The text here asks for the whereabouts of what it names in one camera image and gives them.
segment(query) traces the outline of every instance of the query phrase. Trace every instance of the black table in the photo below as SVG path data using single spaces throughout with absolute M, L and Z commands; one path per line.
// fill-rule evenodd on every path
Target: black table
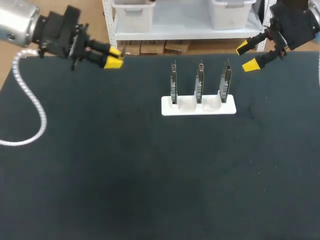
M 121 70 L 76 72 L 59 58 L 24 59 L 48 128 L 30 145 L 0 147 L 0 239 L 319 239 L 319 53 L 243 72 L 253 57 L 128 57 Z M 161 115 L 174 60 L 178 92 L 191 95 L 197 63 L 215 94 L 227 58 L 236 115 Z M 39 125 L 10 74 L 0 139 Z

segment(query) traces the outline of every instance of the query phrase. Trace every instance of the white storage bin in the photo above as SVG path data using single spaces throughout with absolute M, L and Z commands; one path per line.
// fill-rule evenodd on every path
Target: white storage bin
M 257 0 L 209 0 L 212 26 L 217 30 L 241 29 Z
M 118 26 L 124 33 L 146 33 L 152 30 L 156 1 L 112 0 Z

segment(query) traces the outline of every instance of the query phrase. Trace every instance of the cardboard box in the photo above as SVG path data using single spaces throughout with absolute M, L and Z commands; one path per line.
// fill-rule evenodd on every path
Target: cardboard box
M 171 40 L 165 45 L 165 52 L 168 54 L 185 54 L 191 44 L 190 40 Z
M 141 41 L 119 41 L 118 49 L 122 51 L 123 48 L 127 55 L 140 55 Z
M 141 54 L 163 54 L 165 52 L 165 41 L 149 40 L 142 41 Z

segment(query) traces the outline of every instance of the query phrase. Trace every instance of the coiled cable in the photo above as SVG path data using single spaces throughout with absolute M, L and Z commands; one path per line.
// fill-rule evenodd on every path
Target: coiled cable
M 44 132 L 46 131 L 46 128 L 47 128 L 46 112 L 45 112 L 44 108 L 42 107 L 41 103 L 39 102 L 39 100 L 37 99 L 37 97 L 34 95 L 34 93 L 27 86 L 27 84 L 25 83 L 25 81 L 23 80 L 23 78 L 21 77 L 21 74 L 20 74 L 20 70 L 19 70 L 20 59 L 27 56 L 27 55 L 38 56 L 39 54 L 34 49 L 24 49 L 24 50 L 18 52 L 12 62 L 12 72 L 13 72 L 13 76 L 14 76 L 16 82 L 19 84 L 19 86 L 25 92 L 25 94 L 30 98 L 30 100 L 32 101 L 33 105 L 35 106 L 35 108 L 37 109 L 37 111 L 39 113 L 40 121 L 41 121 L 40 129 L 36 135 L 34 135 L 33 137 L 31 137 L 27 140 L 17 141 L 17 142 L 0 140 L 0 145 L 17 147 L 17 146 L 23 146 L 23 145 L 30 144 L 30 143 L 34 142 L 35 140 L 37 140 L 38 138 L 40 138 L 44 134 Z

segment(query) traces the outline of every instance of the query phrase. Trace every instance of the wooden floor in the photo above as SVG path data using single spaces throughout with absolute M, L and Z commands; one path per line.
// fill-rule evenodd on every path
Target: wooden floor
M 101 0 L 29 0 L 40 8 L 42 15 L 48 15 L 49 11 L 63 14 L 67 5 L 72 5 L 82 9 L 81 23 L 89 23 L 89 34 L 99 41 L 108 42 L 108 32 L 103 16 L 103 6 Z M 195 40 L 192 42 L 188 54 L 215 54 L 215 53 L 235 53 L 235 49 L 243 42 L 242 39 L 216 39 L 216 40 Z M 268 42 L 265 50 L 273 49 L 273 44 Z M 19 47 L 0 42 L 0 88 L 3 85 L 10 69 L 12 59 Z M 299 47 L 297 51 L 320 51 L 320 45 L 309 42 Z

